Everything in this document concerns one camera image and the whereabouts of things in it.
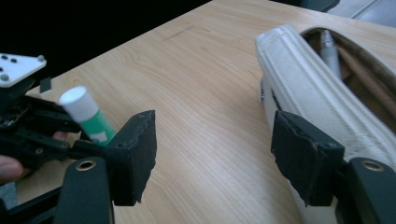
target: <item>white pencil case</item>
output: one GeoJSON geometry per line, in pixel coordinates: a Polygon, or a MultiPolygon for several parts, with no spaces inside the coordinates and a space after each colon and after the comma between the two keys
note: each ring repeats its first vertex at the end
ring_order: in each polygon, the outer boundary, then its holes
{"type": "MultiPolygon", "coordinates": [[[[329,27],[298,33],[288,24],[256,37],[263,75],[261,98],[271,131],[278,109],[299,115],[346,148],[344,160],[364,157],[396,170],[396,76],[363,45],[329,27]],[[318,55],[330,30],[343,79],[318,55]]],[[[304,223],[336,223],[334,205],[305,207],[290,186],[304,223]]]]}

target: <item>green glue stick body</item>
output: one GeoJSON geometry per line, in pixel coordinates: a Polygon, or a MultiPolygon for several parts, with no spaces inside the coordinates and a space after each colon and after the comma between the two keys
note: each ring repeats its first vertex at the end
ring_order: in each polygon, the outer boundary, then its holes
{"type": "Polygon", "coordinates": [[[86,87],[77,86],[66,91],[59,103],[97,145],[105,147],[116,135],[86,87]]]}

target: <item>wooden table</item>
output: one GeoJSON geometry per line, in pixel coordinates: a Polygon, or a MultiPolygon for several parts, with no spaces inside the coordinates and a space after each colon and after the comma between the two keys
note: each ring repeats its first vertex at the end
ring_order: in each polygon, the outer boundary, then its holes
{"type": "MultiPolygon", "coordinates": [[[[254,43],[285,23],[345,32],[396,66],[394,28],[269,1],[214,0],[53,79],[44,99],[85,85],[116,130],[156,110],[157,164],[142,203],[115,207],[117,223],[302,222],[270,152],[254,43]]],[[[19,182],[20,202],[61,186],[69,162],[19,182]]]]}

